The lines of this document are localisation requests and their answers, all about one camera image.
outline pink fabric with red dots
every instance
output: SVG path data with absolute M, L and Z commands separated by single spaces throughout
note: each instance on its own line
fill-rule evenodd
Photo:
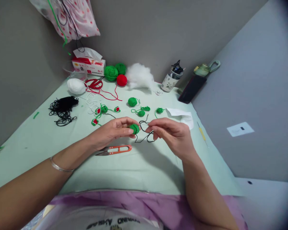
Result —
M 68 42 L 70 42 L 72 39 L 77 39 L 76 30 L 78 32 L 79 38 L 100 36 L 99 29 L 95 23 L 90 0 L 50 0 L 54 13 L 59 22 L 59 26 L 63 32 L 61 32 L 60 28 L 58 27 L 58 24 L 47 1 L 30 0 L 30 2 L 45 18 L 52 22 L 57 33 L 63 39 L 65 39 L 65 34 Z

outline purple clothing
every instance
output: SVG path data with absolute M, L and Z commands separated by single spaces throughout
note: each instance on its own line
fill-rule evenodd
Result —
M 233 196 L 223 196 L 240 230 L 247 230 L 237 200 Z M 77 206 L 108 206 L 121 208 L 147 218 L 162 221 L 172 230 L 194 229 L 192 212 L 183 195 L 163 195 L 131 191 L 89 191 L 56 196 L 50 204 Z

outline crochet hook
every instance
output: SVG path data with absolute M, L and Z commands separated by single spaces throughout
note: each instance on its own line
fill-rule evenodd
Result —
M 208 146 L 208 144 L 207 144 L 207 141 L 206 141 L 206 137 L 205 137 L 205 135 L 204 135 L 204 133 L 203 133 L 203 131 L 202 131 L 202 128 L 199 126 L 199 123 L 198 123 L 198 122 L 197 122 L 197 125 L 198 125 L 198 128 L 199 128 L 199 131 L 201 131 L 202 137 L 203 137 L 203 139 L 204 139 L 207 147 L 209 148 L 209 146 Z

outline hand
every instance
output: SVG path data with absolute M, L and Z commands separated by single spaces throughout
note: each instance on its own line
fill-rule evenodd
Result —
M 196 153 L 189 127 L 168 118 L 152 120 L 148 123 L 147 133 L 154 131 L 154 140 L 163 138 L 172 152 L 182 161 L 189 160 Z
M 98 129 L 88 135 L 85 139 L 92 143 L 93 152 L 98 151 L 108 146 L 112 141 L 117 138 L 135 138 L 135 135 L 133 135 L 133 130 L 127 128 L 129 125 L 132 124 L 140 126 L 140 124 L 136 120 L 133 120 L 129 117 L 116 118 L 100 126 Z

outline orange handle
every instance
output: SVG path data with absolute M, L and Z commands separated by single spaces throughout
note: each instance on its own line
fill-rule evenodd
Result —
M 129 149 L 124 150 L 124 151 L 120 151 L 121 147 L 128 147 Z M 118 148 L 118 151 L 117 152 L 109 152 L 109 155 L 118 154 L 118 153 L 122 153 L 122 152 L 129 152 L 129 151 L 131 151 L 132 146 L 131 145 L 121 145 L 121 146 L 111 146 L 111 147 L 109 147 L 109 149 L 116 149 L 116 148 Z

